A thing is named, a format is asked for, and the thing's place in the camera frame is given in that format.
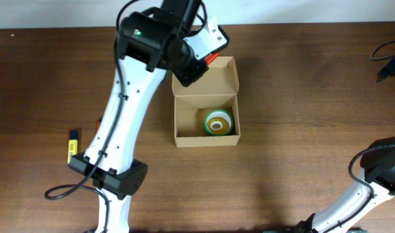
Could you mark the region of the red stapler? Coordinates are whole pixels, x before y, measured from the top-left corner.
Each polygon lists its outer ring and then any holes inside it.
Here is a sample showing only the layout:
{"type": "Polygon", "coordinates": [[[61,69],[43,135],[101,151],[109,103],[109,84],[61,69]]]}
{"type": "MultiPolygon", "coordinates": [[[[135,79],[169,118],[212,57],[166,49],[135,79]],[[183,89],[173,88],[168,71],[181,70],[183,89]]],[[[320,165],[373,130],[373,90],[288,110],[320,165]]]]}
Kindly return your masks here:
{"type": "Polygon", "coordinates": [[[205,57],[205,62],[207,65],[210,65],[220,54],[217,53],[210,53],[205,57]]]}

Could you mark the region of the yellow highlighter marker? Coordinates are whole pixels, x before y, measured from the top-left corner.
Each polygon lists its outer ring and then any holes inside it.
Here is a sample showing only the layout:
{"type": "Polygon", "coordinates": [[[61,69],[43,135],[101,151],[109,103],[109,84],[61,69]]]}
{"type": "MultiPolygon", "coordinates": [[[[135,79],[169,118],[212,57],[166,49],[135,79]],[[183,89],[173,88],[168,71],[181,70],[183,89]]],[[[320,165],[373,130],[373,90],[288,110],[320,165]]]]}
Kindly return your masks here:
{"type": "Polygon", "coordinates": [[[69,141],[68,141],[68,157],[67,163],[69,164],[73,155],[78,153],[78,130],[72,129],[69,132],[69,141]]]}

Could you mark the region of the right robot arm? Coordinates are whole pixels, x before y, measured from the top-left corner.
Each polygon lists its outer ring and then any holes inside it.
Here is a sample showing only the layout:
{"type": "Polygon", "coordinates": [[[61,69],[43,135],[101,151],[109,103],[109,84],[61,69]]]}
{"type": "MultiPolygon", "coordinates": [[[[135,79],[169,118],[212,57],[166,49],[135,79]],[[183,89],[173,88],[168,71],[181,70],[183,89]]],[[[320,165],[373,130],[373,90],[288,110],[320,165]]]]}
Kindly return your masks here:
{"type": "Polygon", "coordinates": [[[348,165],[351,186],[324,210],[299,222],[294,232],[348,232],[362,217],[395,197],[395,137],[379,139],[348,165]]]}

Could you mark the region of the green tape roll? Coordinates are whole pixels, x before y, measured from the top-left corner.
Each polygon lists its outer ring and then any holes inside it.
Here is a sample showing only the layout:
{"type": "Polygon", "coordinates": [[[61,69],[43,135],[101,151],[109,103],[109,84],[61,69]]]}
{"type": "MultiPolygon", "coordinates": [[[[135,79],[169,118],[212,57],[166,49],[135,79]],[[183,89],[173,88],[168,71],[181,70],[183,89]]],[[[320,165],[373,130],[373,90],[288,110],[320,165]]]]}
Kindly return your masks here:
{"type": "Polygon", "coordinates": [[[225,136],[232,131],[234,120],[232,115],[227,111],[215,109],[206,115],[204,127],[209,135],[225,136]]]}

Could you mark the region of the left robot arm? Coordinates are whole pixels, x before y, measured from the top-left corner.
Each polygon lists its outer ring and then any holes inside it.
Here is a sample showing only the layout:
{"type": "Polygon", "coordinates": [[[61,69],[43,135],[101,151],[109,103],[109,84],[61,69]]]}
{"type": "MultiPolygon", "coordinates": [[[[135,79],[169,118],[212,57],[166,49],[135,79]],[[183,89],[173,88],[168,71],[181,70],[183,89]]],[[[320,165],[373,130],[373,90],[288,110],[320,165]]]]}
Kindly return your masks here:
{"type": "Polygon", "coordinates": [[[69,167],[92,181],[100,198],[97,232],[128,232],[130,201],[148,167],[133,156],[150,101],[166,75],[187,87],[208,70],[207,56],[229,38],[202,1],[163,1],[159,7],[122,14],[113,46],[115,81],[90,146],[69,167]]]}

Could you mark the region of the cardboard box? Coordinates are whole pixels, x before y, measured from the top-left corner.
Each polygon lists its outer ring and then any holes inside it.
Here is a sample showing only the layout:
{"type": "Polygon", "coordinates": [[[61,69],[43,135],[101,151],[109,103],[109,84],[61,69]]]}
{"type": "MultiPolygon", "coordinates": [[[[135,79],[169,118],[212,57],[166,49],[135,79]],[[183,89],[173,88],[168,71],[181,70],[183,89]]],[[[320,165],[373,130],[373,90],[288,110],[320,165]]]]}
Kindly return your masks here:
{"type": "Polygon", "coordinates": [[[188,87],[173,77],[175,145],[178,148],[237,145],[241,136],[239,87],[236,61],[232,56],[216,58],[208,71],[188,87]],[[212,136],[205,131],[205,117],[215,109],[232,115],[234,127],[228,135],[212,136]]]}

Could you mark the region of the small yellow tape roll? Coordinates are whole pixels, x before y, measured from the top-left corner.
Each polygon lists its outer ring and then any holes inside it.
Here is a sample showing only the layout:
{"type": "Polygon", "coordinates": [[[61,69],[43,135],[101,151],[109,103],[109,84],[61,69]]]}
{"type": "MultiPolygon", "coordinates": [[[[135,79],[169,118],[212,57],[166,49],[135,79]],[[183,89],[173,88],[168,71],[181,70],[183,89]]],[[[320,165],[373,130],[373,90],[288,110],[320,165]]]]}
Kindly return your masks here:
{"type": "Polygon", "coordinates": [[[230,132],[232,123],[225,118],[214,117],[208,119],[205,126],[207,133],[215,136],[221,136],[227,135],[230,132]]]}

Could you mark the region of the orange utility knife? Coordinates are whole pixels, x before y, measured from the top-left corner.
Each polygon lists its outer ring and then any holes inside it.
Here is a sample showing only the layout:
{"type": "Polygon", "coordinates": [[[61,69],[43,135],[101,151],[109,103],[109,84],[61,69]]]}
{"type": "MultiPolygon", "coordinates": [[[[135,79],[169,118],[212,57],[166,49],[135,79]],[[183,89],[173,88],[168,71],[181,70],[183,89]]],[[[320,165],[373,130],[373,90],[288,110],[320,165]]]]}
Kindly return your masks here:
{"type": "Polygon", "coordinates": [[[102,118],[99,118],[98,120],[97,120],[97,122],[96,122],[96,132],[99,130],[99,128],[100,128],[100,123],[101,123],[101,121],[102,121],[102,118]]]}

